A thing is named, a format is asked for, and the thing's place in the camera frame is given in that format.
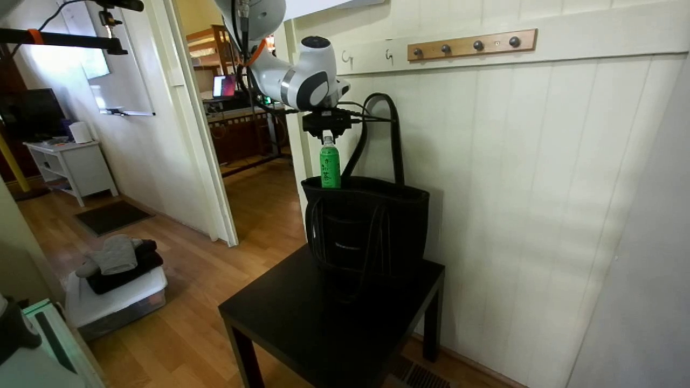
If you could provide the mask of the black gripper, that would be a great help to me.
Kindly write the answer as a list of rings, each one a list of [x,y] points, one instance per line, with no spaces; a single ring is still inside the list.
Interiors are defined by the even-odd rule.
[[[302,118],[302,126],[316,138],[323,138],[326,131],[338,138],[345,129],[352,126],[352,123],[352,115],[340,108],[312,109]]]

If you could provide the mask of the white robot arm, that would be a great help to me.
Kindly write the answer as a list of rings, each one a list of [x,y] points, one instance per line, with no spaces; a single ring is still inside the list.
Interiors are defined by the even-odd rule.
[[[350,83],[337,75],[337,54],[326,36],[305,36],[293,64],[267,50],[267,36],[285,22],[285,0],[213,0],[226,29],[257,89],[293,109],[305,111],[305,129],[323,138],[340,136],[353,117],[338,109]]]

